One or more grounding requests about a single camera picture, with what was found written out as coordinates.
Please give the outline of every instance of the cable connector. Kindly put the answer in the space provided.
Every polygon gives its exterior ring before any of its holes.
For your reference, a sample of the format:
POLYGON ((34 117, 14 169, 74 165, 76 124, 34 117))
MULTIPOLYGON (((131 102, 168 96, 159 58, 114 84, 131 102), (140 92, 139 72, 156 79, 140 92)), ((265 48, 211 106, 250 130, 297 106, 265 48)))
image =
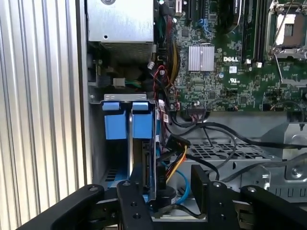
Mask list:
POLYGON ((182 137, 170 135, 167 143, 166 143, 166 148, 170 150, 178 150, 182 151, 184 149, 184 146, 189 147, 191 145, 191 142, 189 142, 187 139, 184 139, 182 137))

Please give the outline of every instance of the green circuit board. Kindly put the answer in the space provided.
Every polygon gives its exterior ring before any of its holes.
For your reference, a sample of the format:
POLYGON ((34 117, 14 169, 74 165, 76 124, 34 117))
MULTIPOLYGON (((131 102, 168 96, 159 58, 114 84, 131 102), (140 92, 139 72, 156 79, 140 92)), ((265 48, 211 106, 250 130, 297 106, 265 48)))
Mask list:
MULTIPOLYGON (((181 16, 175 17, 181 58, 180 71, 175 81, 180 110, 191 105, 205 106, 217 98, 226 98, 235 103, 239 111, 265 111, 268 109, 264 109, 264 104, 273 106, 288 100, 304 105, 302 95, 306 93, 306 88, 281 83, 275 60, 267 60, 262 68, 247 68, 241 62, 243 23, 231 33, 218 34, 217 0, 211 0, 210 3, 207 1, 211 36, 205 34, 195 23, 187 24, 184 10, 181 16), (214 46, 214 71, 189 71, 189 46, 202 44, 214 46), (225 62, 224 57, 233 57, 235 61, 225 62)), ((279 65, 283 79, 293 82, 307 79, 307 63, 304 60, 284 59, 279 61, 279 65)), ((227 106, 223 104, 215 107, 216 111, 226 109, 227 106)), ((279 111, 296 109, 291 105, 281 106, 279 111)))

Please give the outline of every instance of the ventilation grille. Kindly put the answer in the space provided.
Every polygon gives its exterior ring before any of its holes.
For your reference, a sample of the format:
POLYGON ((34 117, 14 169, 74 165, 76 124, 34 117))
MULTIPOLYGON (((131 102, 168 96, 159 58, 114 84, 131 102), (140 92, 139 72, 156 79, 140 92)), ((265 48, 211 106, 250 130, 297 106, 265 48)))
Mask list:
POLYGON ((102 43, 119 63, 147 63, 152 43, 102 43))
MULTIPOLYGON (((190 153, 195 157, 208 159, 217 159, 221 156, 227 157, 233 151, 234 146, 232 144, 217 144, 213 142, 213 146, 205 142, 204 144, 192 144, 190 147, 190 153)), ((236 153, 233 159, 265 159, 265 153, 257 146, 240 144, 236 146, 236 153)))
POLYGON ((298 187, 269 187, 268 191, 276 196, 282 197, 284 199, 288 198, 307 198, 307 186, 298 187))
POLYGON ((113 182, 115 181, 116 174, 118 173, 117 169, 110 169, 107 176, 106 176, 106 182, 113 182))

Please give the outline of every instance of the screw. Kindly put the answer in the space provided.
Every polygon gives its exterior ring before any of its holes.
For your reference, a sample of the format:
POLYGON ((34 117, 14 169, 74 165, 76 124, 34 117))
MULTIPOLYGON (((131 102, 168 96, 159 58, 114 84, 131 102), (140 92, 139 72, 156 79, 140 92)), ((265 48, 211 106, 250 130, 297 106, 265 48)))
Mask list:
POLYGON ((284 7, 282 7, 282 6, 276 7, 276 11, 277 12, 283 12, 284 11, 284 7))
POLYGON ((214 182, 213 185, 214 185, 215 187, 220 187, 220 186, 221 186, 221 183, 219 183, 219 182, 214 182))
POLYGON ((90 188, 90 191, 91 191, 91 192, 96 191, 96 190, 98 190, 98 188, 95 187, 95 186, 93 186, 93 187, 90 188))
POLYGON ((252 193, 255 193, 255 192, 256 192, 256 189, 253 188, 253 187, 248 187, 248 190, 249 190, 250 192, 252 192, 252 193))
POLYGON ((129 185, 130 185, 129 181, 126 181, 125 183, 123 183, 123 186, 129 186, 129 185))
POLYGON ((303 175, 303 172, 300 168, 293 168, 292 169, 292 176, 296 179, 302 177, 303 175))

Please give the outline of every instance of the wire bundle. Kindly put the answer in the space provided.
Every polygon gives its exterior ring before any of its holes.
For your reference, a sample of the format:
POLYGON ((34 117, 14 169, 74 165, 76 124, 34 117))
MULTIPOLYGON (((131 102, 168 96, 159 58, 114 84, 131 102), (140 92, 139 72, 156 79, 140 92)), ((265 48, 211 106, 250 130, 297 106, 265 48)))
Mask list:
POLYGON ((168 167, 167 171, 166 171, 166 183, 169 182, 169 180, 171 179, 171 177, 173 176, 173 174, 175 173, 175 171, 178 169, 178 167, 180 166, 180 164, 186 159, 186 154, 188 151, 188 147, 185 146, 184 147, 184 152, 181 153, 177 159, 168 167))

